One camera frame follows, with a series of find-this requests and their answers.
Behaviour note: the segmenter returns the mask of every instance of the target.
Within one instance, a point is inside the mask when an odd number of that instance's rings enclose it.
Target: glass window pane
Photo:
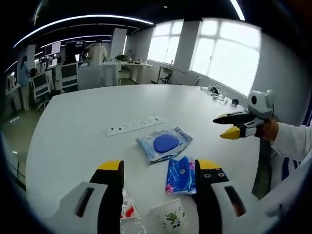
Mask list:
[[[201,35],[214,36],[218,29],[218,21],[213,19],[204,19],[201,23]]]
[[[170,33],[171,23],[162,23],[156,26],[154,36],[168,35]]]
[[[170,38],[165,63],[170,64],[172,60],[173,60],[173,63],[175,62],[176,51],[177,51],[177,46],[179,45],[179,40],[180,40],[180,37]]]
[[[164,62],[169,44],[169,36],[152,38],[147,58]]]
[[[193,52],[190,70],[207,75],[210,57],[213,52],[215,41],[207,38],[200,38]]]
[[[226,40],[218,40],[208,76],[247,96],[259,62],[255,49]]]
[[[174,22],[172,25],[171,34],[181,34],[183,27],[183,20]]]
[[[220,36],[255,48],[260,47],[260,30],[242,23],[222,22]]]

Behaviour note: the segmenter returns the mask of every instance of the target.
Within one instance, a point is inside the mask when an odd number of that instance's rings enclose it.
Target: floor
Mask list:
[[[118,84],[135,85],[128,77],[129,71],[123,69],[118,74]],[[29,112],[19,111],[17,116],[8,119],[2,126],[3,134],[9,141],[12,151],[17,152],[18,180],[24,185],[28,148],[41,114],[42,111],[36,109],[31,109]]]
[[[128,79],[128,77],[129,72],[127,70],[122,70],[119,72],[118,84],[135,85],[135,83]],[[20,111],[18,113],[18,118],[13,118],[10,121],[7,121],[4,123],[2,128],[5,137],[11,144],[12,150],[17,152],[17,157],[19,160],[18,180],[22,184],[25,184],[28,148],[41,113],[42,112],[37,110],[30,110],[29,112]],[[262,198],[270,190],[270,170],[265,165],[263,166],[262,161],[263,160],[261,159],[259,160],[257,177],[253,188],[253,194],[258,199]]]

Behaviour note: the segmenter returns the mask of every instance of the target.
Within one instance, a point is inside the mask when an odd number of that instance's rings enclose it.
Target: electrical outlet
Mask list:
[[[166,120],[162,117],[150,117],[148,119],[122,124],[117,127],[110,127],[107,129],[107,135],[110,137],[165,122]]]

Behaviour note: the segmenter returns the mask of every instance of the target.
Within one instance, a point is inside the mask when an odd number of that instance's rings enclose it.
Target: white lab coat sleeve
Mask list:
[[[312,127],[278,123],[278,133],[272,148],[282,156],[302,161],[312,148]]]
[[[92,53],[93,53],[93,49],[91,47],[88,53],[88,59],[92,58]]]
[[[104,46],[102,46],[102,50],[103,50],[104,57],[107,58],[108,55],[107,55],[107,52],[106,52],[106,48]]]

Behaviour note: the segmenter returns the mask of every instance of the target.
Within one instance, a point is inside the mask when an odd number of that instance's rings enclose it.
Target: paper cup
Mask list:
[[[179,233],[187,226],[185,212],[179,199],[151,209],[153,216],[166,228],[167,233]]]

